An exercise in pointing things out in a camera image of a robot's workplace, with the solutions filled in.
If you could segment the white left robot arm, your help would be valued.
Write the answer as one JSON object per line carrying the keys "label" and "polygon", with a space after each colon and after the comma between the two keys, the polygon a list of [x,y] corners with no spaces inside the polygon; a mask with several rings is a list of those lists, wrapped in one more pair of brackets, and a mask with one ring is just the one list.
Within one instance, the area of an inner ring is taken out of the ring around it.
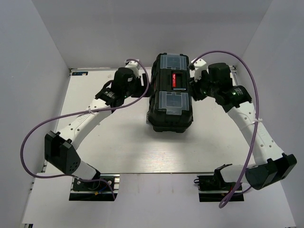
{"label": "white left robot arm", "polygon": [[98,188],[100,172],[81,160],[78,147],[101,121],[124,106],[126,98],[142,98],[149,87],[147,73],[139,76],[131,68],[118,68],[114,79],[103,86],[83,113],[65,128],[45,135],[46,161],[65,175],[84,180],[89,189]]}

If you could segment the black plastic toolbox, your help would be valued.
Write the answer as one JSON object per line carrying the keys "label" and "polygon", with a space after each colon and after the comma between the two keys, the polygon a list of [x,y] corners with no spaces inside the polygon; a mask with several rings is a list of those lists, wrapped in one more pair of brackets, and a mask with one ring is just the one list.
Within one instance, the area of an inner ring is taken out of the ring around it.
{"label": "black plastic toolbox", "polygon": [[156,132],[183,133],[193,122],[189,58],[161,53],[151,70],[147,122]]}

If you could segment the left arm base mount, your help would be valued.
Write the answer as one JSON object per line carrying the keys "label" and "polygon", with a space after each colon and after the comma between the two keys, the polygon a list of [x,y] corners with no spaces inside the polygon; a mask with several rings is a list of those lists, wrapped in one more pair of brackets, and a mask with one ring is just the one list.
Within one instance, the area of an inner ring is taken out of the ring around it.
{"label": "left arm base mount", "polygon": [[114,201],[112,192],[108,187],[111,186],[114,197],[117,197],[120,183],[119,174],[104,174],[101,179],[107,182],[83,182],[73,179],[69,194],[69,201]]}

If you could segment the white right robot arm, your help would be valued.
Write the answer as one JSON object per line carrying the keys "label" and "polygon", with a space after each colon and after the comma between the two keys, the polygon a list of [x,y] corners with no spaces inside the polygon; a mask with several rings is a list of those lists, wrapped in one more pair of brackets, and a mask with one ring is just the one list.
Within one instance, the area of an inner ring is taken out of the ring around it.
{"label": "white right robot arm", "polygon": [[242,182],[260,190],[286,178],[297,164],[296,157],[285,154],[262,120],[256,118],[257,107],[243,86],[233,84],[230,67],[225,63],[207,65],[199,59],[189,68],[195,72],[190,79],[194,100],[214,98],[235,122],[252,151],[255,163],[246,168]]}

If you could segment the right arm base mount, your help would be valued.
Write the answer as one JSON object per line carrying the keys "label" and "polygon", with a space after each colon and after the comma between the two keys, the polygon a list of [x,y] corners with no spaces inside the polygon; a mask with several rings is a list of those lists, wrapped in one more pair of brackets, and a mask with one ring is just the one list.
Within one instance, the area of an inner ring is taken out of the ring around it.
{"label": "right arm base mount", "polygon": [[234,182],[220,182],[214,175],[199,175],[194,180],[198,186],[200,202],[221,202],[234,188]]}

